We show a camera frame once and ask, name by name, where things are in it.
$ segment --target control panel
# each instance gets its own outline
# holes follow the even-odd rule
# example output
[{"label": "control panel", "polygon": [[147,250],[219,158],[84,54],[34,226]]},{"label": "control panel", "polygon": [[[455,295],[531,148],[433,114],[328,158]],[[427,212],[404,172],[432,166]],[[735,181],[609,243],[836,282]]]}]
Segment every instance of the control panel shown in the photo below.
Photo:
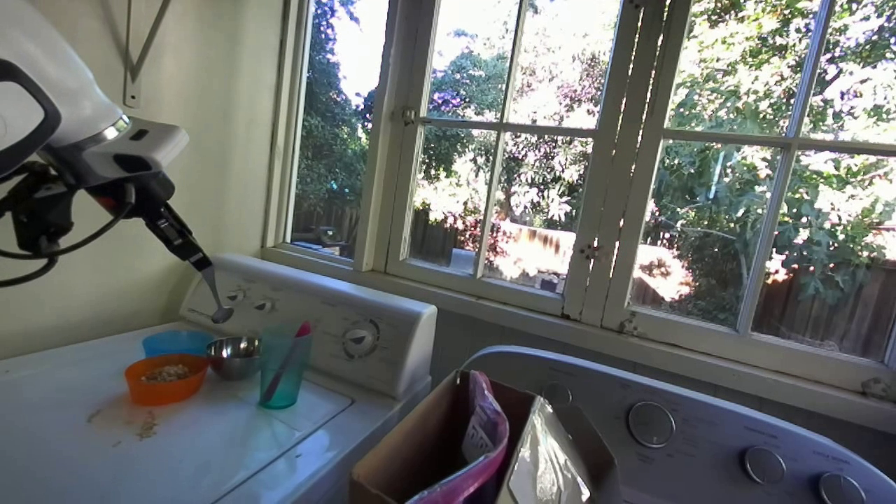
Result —
[{"label": "control panel", "polygon": [[437,309],[280,264],[224,254],[219,292],[231,317],[212,321],[212,295],[192,281],[178,313],[219,333],[265,335],[311,326],[311,366],[322,375],[406,398],[427,382]]},{"label": "control panel", "polygon": [[843,446],[719,398],[531,347],[486,347],[464,366],[544,394],[559,419],[581,415],[587,429],[569,429],[576,449],[612,460],[600,502],[896,502],[896,484]]}]

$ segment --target window pane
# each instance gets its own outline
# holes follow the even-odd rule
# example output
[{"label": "window pane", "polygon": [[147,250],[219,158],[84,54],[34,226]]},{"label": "window pane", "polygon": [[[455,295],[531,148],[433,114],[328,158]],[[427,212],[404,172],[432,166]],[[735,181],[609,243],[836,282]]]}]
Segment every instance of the window pane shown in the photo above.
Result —
[{"label": "window pane", "polygon": [[896,160],[800,155],[752,327],[885,359],[896,309]]},{"label": "window pane", "polygon": [[807,114],[807,135],[896,139],[894,4],[836,4]]},{"label": "window pane", "polygon": [[797,90],[815,4],[696,0],[668,127],[777,135]]},{"label": "window pane", "polygon": [[587,137],[504,137],[483,278],[563,289],[587,158]]},{"label": "window pane", "polygon": [[432,118],[496,120],[500,114],[516,12],[518,0],[439,4]]},{"label": "window pane", "polygon": [[594,128],[612,57],[619,0],[538,4],[525,12],[511,123]]},{"label": "window pane", "polygon": [[493,160],[493,132],[422,128],[411,257],[472,274]]},{"label": "window pane", "polygon": [[665,144],[629,303],[734,326],[772,167],[770,148]]},{"label": "window pane", "polygon": [[387,0],[313,4],[290,242],[352,257]]}]

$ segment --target button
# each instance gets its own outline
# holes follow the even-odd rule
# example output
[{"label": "button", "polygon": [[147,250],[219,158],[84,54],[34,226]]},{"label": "button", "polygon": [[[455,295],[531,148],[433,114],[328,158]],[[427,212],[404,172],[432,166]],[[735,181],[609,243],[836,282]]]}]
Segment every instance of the button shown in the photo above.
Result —
[{"label": "button", "polygon": [[864,491],[843,473],[818,475],[818,496],[822,504],[864,504]]},{"label": "button", "polygon": [[269,299],[269,298],[255,299],[251,306],[255,306],[255,312],[261,312],[261,313],[271,313],[271,312],[273,312],[273,299]]},{"label": "button", "polygon": [[748,475],[763,487],[775,487],[787,475],[783,460],[775,450],[761,449],[761,446],[745,449],[742,466],[745,466]]},{"label": "button", "polygon": [[658,404],[635,404],[626,408],[626,432],[644,449],[665,449],[675,435],[675,418]]},{"label": "button", "polygon": [[229,292],[226,299],[240,303],[240,299],[247,299],[247,292]]},{"label": "button", "polygon": [[342,351],[348,359],[366,359],[381,341],[381,327],[371,319],[359,319],[342,333]]}]

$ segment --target wall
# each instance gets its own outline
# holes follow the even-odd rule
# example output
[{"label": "wall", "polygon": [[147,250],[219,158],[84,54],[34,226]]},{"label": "wall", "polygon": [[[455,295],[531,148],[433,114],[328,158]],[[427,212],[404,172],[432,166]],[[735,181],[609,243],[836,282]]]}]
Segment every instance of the wall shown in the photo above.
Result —
[{"label": "wall", "polygon": [[[69,39],[100,90],[124,99],[126,0],[34,0]],[[135,0],[136,48],[159,4]],[[273,123],[280,0],[173,0],[128,114],[178,123],[189,146],[167,167],[173,207],[206,251],[258,251],[265,212],[265,167]],[[108,215],[76,200],[76,233]],[[13,250],[9,218],[0,247]],[[35,264],[0,261],[0,278]],[[140,221],[124,221],[97,243],[58,261],[48,278],[0,289],[0,359],[161,321],[171,295],[189,278]]]}]

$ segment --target white appliance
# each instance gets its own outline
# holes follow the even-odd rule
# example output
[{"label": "white appliance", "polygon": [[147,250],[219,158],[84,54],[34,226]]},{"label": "white appliance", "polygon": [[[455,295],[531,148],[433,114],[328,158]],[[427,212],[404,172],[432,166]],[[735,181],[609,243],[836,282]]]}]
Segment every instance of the white appliance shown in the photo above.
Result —
[{"label": "white appliance", "polygon": [[[192,282],[178,321],[0,362],[0,502],[348,502],[352,463],[427,391],[437,309],[255,257],[219,257],[236,313]],[[206,375],[195,398],[135,405],[124,369],[167,327],[258,333],[311,321],[299,404]]]},{"label": "white appliance", "polygon": [[896,484],[843,446],[719,398],[531,347],[486,347],[464,369],[544,394],[581,460],[609,468],[595,502],[896,502]]}]

